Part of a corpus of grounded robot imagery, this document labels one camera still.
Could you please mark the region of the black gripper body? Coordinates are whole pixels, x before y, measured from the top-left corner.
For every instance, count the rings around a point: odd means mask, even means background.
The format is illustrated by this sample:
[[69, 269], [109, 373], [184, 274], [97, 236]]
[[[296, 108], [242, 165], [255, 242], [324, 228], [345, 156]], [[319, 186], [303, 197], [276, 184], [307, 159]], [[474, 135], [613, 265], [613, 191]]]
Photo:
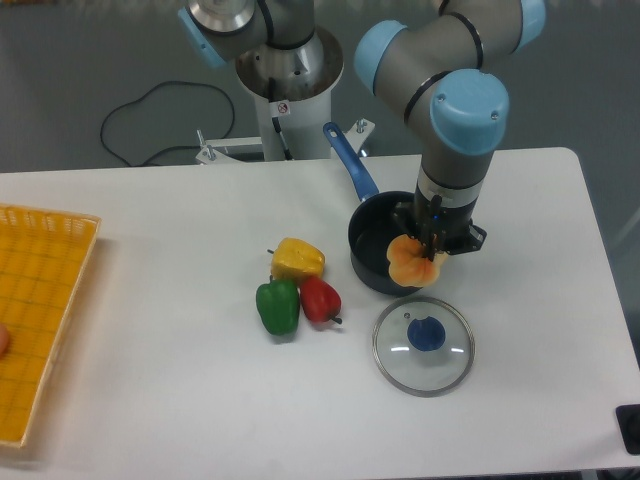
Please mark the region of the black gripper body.
[[481, 249], [487, 232], [472, 220], [476, 200], [460, 207], [445, 205], [445, 198], [434, 195], [430, 200], [415, 197], [411, 202], [398, 202], [392, 209], [392, 218], [399, 229], [416, 225], [424, 245], [426, 234], [438, 233], [438, 253], [460, 255]]

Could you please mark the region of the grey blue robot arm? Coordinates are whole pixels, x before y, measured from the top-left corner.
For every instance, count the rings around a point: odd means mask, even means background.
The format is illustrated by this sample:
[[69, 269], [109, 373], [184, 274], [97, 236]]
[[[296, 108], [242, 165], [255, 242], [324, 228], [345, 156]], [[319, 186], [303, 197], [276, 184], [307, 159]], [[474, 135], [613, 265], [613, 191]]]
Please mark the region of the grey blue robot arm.
[[[267, 159], [327, 153], [320, 130], [344, 60], [312, 2], [188, 1], [178, 17], [209, 66], [234, 65]], [[474, 252], [485, 240], [472, 212], [509, 111], [504, 85], [486, 68], [536, 39], [545, 22], [541, 1], [442, 1], [427, 25], [382, 21], [357, 45], [362, 84], [423, 143], [415, 197], [397, 218], [428, 258]]]

